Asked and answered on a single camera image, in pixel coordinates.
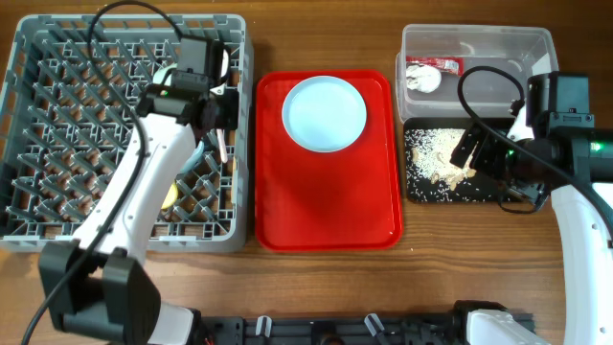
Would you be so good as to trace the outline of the light blue plate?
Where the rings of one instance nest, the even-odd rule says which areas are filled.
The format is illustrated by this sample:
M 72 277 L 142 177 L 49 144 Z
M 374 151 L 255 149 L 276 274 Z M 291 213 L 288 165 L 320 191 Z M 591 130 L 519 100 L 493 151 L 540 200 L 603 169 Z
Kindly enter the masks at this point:
M 287 135 L 303 149 L 332 153 L 351 146 L 366 127 L 368 111 L 358 90 L 333 76 L 315 76 L 291 88 L 282 105 Z

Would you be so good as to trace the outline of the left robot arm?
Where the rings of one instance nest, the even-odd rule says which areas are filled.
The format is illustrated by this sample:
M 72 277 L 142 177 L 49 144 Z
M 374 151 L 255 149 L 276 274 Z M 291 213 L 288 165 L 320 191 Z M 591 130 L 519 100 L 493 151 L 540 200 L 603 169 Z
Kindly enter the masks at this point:
M 194 35 L 180 48 L 177 66 L 131 108 L 128 148 L 95 209 L 70 241 L 41 252 L 39 310 L 58 331 L 122 344 L 213 341 L 200 312 L 163 302 L 144 270 L 154 222 L 199 138 L 238 125 L 229 48 Z

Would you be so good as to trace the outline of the light green bowl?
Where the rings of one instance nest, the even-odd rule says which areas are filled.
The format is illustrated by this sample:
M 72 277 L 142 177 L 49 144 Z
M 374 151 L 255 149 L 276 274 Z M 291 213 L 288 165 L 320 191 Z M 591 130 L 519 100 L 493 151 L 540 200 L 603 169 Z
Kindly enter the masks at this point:
M 162 84 L 165 86 L 170 86 L 172 81 L 172 72 L 176 68 L 177 64 L 173 63 L 169 66 L 163 67 L 159 69 L 157 72 L 153 74 L 152 82 L 154 84 Z

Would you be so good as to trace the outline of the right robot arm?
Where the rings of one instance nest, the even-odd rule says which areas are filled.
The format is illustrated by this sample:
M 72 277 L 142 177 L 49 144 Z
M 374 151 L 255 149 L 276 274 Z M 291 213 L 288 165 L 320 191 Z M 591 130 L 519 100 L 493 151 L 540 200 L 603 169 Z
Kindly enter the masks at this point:
M 468 104 L 459 78 L 459 102 L 470 117 L 451 155 L 494 180 L 504 196 L 523 199 L 537 212 L 550 200 L 562 243 L 567 344 L 612 341 L 612 132 L 596 128 L 589 109 L 589 81 L 559 71 L 521 84 L 489 67 L 518 90 L 508 132 L 489 125 Z

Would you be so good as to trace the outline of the red ketchup packet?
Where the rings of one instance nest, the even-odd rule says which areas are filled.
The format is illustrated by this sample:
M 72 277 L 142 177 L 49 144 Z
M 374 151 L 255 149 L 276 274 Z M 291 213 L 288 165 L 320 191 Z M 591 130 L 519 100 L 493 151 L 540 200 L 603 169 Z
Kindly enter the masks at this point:
M 406 57 L 410 64 L 420 64 L 434 67 L 441 72 L 461 76 L 465 70 L 464 60 L 460 57 Z

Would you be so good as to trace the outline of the light blue bowl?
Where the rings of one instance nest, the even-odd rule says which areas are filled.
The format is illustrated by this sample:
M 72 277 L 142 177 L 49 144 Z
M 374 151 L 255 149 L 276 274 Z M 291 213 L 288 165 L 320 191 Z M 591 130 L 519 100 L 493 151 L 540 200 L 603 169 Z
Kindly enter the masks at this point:
M 190 172 L 192 169 L 194 169 L 197 165 L 199 165 L 203 157 L 204 149 L 205 149 L 204 141 L 200 140 L 197 146 L 195 147 L 192 155 L 187 159 L 187 161 L 185 162 L 185 164 L 183 165 L 183 167 L 181 168 L 178 174 L 179 175 L 186 174 Z

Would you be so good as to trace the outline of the rice food scraps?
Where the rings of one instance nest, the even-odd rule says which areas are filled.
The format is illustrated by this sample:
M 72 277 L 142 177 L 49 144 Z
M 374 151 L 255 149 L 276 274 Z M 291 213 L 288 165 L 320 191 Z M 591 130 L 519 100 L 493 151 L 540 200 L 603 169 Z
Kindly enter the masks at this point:
M 407 195 L 418 202 L 470 201 L 460 191 L 470 187 L 476 175 L 467 163 L 461 167 L 450 162 L 453 150 L 465 134 L 464 129 L 407 129 L 404 133 Z

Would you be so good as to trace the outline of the yellow plastic cup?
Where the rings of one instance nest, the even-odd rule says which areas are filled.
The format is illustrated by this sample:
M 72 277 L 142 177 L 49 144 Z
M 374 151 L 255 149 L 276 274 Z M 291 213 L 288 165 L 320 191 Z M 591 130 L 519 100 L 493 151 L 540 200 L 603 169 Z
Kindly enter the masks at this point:
M 172 182 L 170 185 L 169 191 L 166 197 L 164 198 L 161 209 L 168 210 L 170 207 L 173 206 L 173 204 L 176 202 L 178 197 L 179 197 L 178 187 L 175 182 Z

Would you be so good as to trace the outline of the white plastic fork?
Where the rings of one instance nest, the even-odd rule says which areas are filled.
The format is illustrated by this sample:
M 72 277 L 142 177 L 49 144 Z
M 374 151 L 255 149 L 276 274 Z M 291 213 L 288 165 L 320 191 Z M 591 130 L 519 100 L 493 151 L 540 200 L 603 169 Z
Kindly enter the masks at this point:
M 216 129 L 216 138 L 219 147 L 219 156 L 222 163 L 228 162 L 228 152 L 225 143 L 225 130 L 221 128 Z

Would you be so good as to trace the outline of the white napkin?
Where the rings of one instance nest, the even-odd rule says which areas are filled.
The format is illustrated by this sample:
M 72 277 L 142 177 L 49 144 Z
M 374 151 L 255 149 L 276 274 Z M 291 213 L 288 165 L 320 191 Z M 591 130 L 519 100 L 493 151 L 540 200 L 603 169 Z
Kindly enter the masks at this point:
M 428 65 L 409 65 L 405 70 L 407 88 L 422 93 L 435 91 L 442 82 L 442 73 Z

